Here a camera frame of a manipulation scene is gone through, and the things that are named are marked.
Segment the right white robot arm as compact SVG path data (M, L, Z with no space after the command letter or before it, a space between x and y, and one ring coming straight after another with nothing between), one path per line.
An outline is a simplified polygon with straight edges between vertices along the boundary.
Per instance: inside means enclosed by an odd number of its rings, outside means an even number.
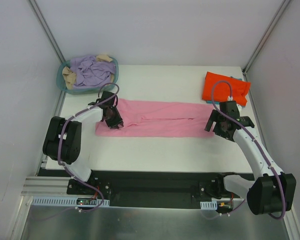
M236 143L243 152L253 173L246 180L234 172L221 173L215 184L220 197L234 193L247 201L254 215L280 213L282 219L293 204L296 178L275 163L260 141L255 125L248 116L241 116L234 100L220 102L212 110L205 131Z

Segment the pink t shirt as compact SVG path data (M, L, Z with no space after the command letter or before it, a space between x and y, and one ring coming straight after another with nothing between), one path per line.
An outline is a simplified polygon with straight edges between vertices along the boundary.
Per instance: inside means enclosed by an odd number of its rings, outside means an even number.
M205 131L213 110L211 105L184 102L140 101L120 99L117 109L123 127L110 129L96 124L99 137L211 138Z

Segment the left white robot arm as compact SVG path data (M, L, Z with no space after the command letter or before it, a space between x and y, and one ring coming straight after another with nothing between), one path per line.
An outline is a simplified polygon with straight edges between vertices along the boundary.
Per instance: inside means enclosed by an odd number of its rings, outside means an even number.
M79 190L86 195L92 194L96 188L95 177L88 166L88 150L97 124L101 123L107 130L124 126L117 105L117 95L103 91L100 98L75 115L69 118L54 116L50 120L43 154L68 171L79 182Z

